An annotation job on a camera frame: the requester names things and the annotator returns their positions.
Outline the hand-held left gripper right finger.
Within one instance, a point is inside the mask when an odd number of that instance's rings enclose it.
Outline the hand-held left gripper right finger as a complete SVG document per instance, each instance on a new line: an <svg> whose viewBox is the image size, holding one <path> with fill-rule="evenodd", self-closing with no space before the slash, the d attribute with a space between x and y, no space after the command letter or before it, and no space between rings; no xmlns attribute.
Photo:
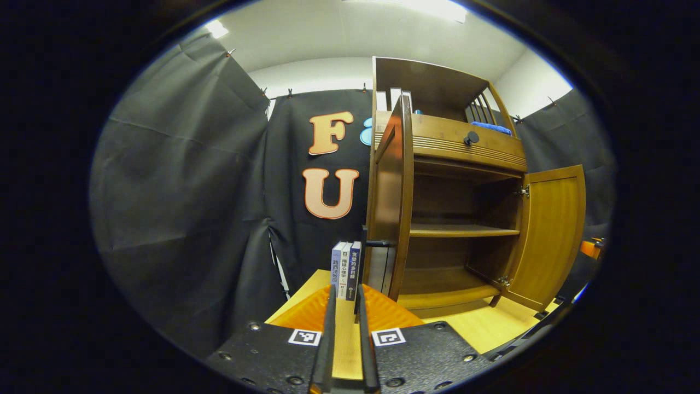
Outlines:
<svg viewBox="0 0 700 394"><path fill-rule="evenodd" d="M370 290L363 285L357 294L365 392L441 393L492 366L445 320L370 329Z"/></svg>

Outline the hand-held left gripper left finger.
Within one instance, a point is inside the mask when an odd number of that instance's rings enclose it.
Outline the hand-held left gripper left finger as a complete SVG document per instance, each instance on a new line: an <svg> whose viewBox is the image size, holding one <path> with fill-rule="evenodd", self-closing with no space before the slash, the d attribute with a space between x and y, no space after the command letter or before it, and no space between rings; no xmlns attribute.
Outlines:
<svg viewBox="0 0 700 394"><path fill-rule="evenodd" d="M205 365L243 393L323 393L332 386L336 289L322 292L323 329L249 321L206 357Z"/></svg>

